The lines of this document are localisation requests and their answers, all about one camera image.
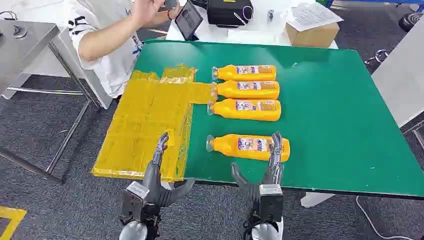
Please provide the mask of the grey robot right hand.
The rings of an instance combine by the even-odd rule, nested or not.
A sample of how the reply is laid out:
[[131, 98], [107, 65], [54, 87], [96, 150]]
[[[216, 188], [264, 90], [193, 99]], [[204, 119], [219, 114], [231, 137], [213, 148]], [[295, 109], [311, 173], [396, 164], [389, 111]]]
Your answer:
[[273, 143], [269, 145], [270, 157], [268, 159], [268, 167], [264, 172], [260, 184], [248, 182], [241, 174], [238, 165], [235, 162], [231, 163], [231, 175], [237, 185], [243, 190], [247, 197], [252, 200], [254, 204], [260, 201], [260, 185], [276, 184], [281, 185], [284, 166], [281, 163], [281, 156], [283, 152], [283, 138], [280, 131], [273, 133]]

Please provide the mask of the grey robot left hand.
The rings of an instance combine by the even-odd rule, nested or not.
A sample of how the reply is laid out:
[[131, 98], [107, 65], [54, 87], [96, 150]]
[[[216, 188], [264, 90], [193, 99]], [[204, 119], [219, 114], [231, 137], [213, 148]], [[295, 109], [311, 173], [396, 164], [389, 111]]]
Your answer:
[[149, 189], [145, 201], [159, 207], [168, 207], [179, 199], [184, 198], [195, 184], [194, 178], [189, 178], [183, 185], [175, 189], [166, 189], [161, 184], [161, 164], [169, 134], [165, 132], [158, 140], [152, 160], [144, 173], [142, 185]]

